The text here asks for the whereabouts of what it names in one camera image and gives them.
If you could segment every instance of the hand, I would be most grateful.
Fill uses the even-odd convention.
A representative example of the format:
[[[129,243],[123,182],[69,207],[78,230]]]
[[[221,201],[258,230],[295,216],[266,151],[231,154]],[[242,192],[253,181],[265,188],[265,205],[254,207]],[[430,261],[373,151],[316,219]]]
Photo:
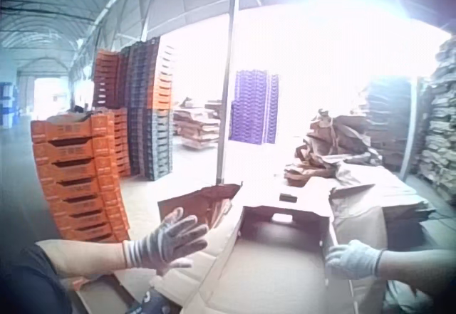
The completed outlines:
[[[184,258],[207,246],[203,238],[207,225],[197,225],[196,216],[184,214],[182,207],[175,209],[163,219],[151,234],[137,241],[124,241],[123,248],[127,268],[155,269],[164,275],[171,268],[190,268],[192,261]]]
[[[376,275],[381,254],[381,250],[354,240],[348,245],[330,247],[326,265],[335,275],[358,280]]]

